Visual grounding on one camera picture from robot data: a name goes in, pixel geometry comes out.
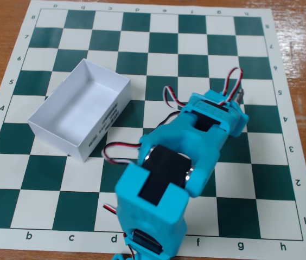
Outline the cyan gripper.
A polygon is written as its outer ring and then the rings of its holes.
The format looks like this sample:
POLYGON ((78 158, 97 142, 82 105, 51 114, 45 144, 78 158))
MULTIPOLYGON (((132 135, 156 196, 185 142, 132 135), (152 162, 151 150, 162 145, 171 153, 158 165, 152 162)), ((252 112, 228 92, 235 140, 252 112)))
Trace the cyan gripper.
POLYGON ((248 122, 246 115, 235 101, 226 101, 227 96, 222 96, 213 90, 205 94, 204 102, 207 103, 209 116, 220 123, 220 128, 228 135, 238 137, 248 122))

